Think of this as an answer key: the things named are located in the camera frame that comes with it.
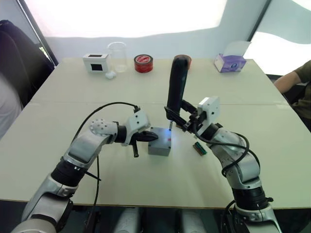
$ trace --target wire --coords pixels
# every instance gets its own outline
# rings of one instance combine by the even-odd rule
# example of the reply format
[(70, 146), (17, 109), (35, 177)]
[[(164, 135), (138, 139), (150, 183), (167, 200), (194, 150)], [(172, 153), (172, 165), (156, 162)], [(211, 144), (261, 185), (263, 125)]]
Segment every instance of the wire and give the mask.
[(235, 200), (231, 201), (226, 207), (225, 207), (225, 210), (223, 211), (223, 214), (222, 214), (222, 217), (221, 217), (221, 220), (220, 220), (220, 233), (223, 233), (224, 232), (224, 229), (223, 229), (223, 225), (225, 223), (225, 215), (226, 213), (228, 212), (230, 206), (235, 203)]
[(102, 110), (103, 108), (107, 107), (107, 106), (110, 106), (110, 105), (113, 105), (113, 104), (125, 104), (125, 105), (129, 105), (129, 106), (133, 106), (135, 109), (138, 109), (139, 107), (137, 105), (134, 105), (134, 104), (131, 104), (131, 103), (126, 103), (126, 102), (112, 102), (112, 103), (108, 103), (108, 104), (105, 104), (97, 109), (95, 109), (91, 114), (89, 114), (85, 120), (82, 122), (82, 124), (80, 125), (78, 131), (76, 132), (75, 136), (73, 137), (71, 143), (77, 138), (77, 136), (79, 135), (79, 132), (81, 131), (82, 127), (84, 126), (84, 124), (87, 122), (87, 120), (93, 116), (95, 113), (97, 113), (99, 110)]
[[(107, 107), (107, 106), (110, 106), (110, 105), (113, 105), (113, 104), (125, 104), (125, 105), (129, 105), (129, 106), (132, 106), (134, 107), (134, 111), (135, 110), (138, 110), (139, 107), (137, 105), (134, 105), (134, 104), (131, 104), (131, 103), (126, 103), (126, 102), (112, 102), (112, 103), (108, 103), (108, 104), (105, 104), (103, 106), (100, 106), (99, 108), (95, 109), (92, 113), (90, 113), (86, 118), (85, 120), (82, 122), (82, 124), (80, 125), (79, 129), (77, 130), (76, 134), (74, 135), (71, 143), (78, 137), (81, 129), (83, 128), (83, 126), (85, 125), (85, 123), (87, 122), (87, 120), (92, 116), (94, 115), (95, 113), (97, 113), (99, 110)], [(93, 203), (93, 206), (92, 206), (92, 210), (87, 218), (87, 221), (85, 223), (85, 229), (87, 228), (90, 220), (91, 220), (91, 217), (93, 216), (94, 214), (94, 211), (95, 211), (95, 206), (96, 206), (96, 203), (97, 203), (97, 198), (98, 198), (98, 193), (99, 193), (99, 181), (100, 181), (100, 177), (99, 177), (99, 157), (97, 156), (97, 185), (96, 185), (96, 194), (95, 194), (95, 199), (94, 199), (94, 203)]]
[(197, 123), (194, 123), (193, 124), (193, 132), (194, 134), (196, 135), (197, 138), (199, 138), (201, 141), (205, 142), (205, 143), (209, 143), (209, 144), (212, 144), (212, 145), (220, 145), (220, 146), (232, 146), (232, 147), (237, 147), (237, 148), (241, 148), (241, 149), (244, 149), (244, 152), (242, 153), (242, 155), (237, 159), (235, 160), (234, 162), (230, 163), (229, 165), (225, 166), (223, 169), (222, 169), (222, 175), (224, 177), (226, 177), (226, 171), (237, 165), (248, 153), (251, 153), (256, 162), (258, 163), (258, 166), (260, 168), (260, 162), (259, 162), (259, 159), (258, 157), (255, 155), (254, 152), (252, 152), (250, 149), (249, 149), (249, 142), (247, 140), (247, 138), (245, 136), (243, 136), (242, 134), (239, 134), (239, 133), (235, 133), (236, 135), (238, 135), (239, 137), (243, 138), (245, 143), (246, 143), (246, 147), (244, 146), (241, 146), (239, 144), (234, 144), (234, 143), (226, 143), (226, 142), (218, 142), (218, 141), (210, 141), (210, 140), (206, 140), (205, 138), (201, 137), (199, 134), (198, 134), (198, 131), (197, 131)]

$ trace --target glass beaker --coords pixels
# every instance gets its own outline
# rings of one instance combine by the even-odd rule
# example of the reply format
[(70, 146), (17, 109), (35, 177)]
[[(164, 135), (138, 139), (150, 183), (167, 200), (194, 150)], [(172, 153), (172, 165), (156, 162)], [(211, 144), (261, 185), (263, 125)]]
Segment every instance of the glass beaker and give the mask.
[(114, 71), (118, 73), (125, 72), (127, 69), (126, 44), (123, 42), (113, 42), (107, 48), (109, 49)]

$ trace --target white table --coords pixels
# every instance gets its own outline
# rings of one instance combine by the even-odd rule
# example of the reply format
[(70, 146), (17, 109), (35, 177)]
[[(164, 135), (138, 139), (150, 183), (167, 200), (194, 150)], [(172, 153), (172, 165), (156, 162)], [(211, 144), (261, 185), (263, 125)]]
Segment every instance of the white table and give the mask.
[[(33, 97), (33, 101), (99, 103), (128, 101), (136, 104), (167, 102), (172, 60), (154, 61), (149, 73), (138, 73), (134, 62), (108, 80), (90, 74), (81, 58), (61, 62)], [(287, 101), (253, 60), (241, 72), (219, 73), (211, 59), (193, 59), (184, 99), (198, 104), (204, 97), (219, 96), (221, 104), (285, 104)]]
[[(55, 168), (81, 121), (99, 105), (28, 104), (0, 141), (0, 199), (29, 200)], [(153, 126), (168, 126), (163, 106), (141, 105)], [(122, 123), (130, 114), (131, 107), (120, 105), (94, 118)], [(288, 105), (221, 105), (219, 122), (249, 139), (261, 162), (266, 195), (275, 199), (274, 208), (311, 207), (311, 134)], [(217, 158), (205, 145), (208, 154), (199, 156), (189, 133), (173, 127), (172, 134), (168, 157), (148, 155), (147, 143), (138, 144), (139, 158), (133, 158), (131, 147), (104, 146), (98, 204), (224, 208), (233, 196)], [(92, 204), (95, 187), (96, 181), (85, 176), (74, 203)]]

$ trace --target green shirt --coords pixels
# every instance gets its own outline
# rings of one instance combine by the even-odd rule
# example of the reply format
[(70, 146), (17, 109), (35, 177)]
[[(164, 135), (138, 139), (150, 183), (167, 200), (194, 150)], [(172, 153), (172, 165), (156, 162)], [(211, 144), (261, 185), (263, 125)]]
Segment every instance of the green shirt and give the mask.
[(307, 83), (305, 96), (293, 104), (293, 109), (301, 117), (311, 119), (311, 60), (295, 70), (301, 82)]

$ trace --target red tape roll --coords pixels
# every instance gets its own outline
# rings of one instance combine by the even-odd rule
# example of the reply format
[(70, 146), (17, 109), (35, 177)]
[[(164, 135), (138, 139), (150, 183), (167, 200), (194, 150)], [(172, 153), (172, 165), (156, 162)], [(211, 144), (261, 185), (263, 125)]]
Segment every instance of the red tape roll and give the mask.
[(154, 59), (147, 54), (137, 55), (134, 58), (135, 70), (139, 73), (147, 73), (154, 68)]

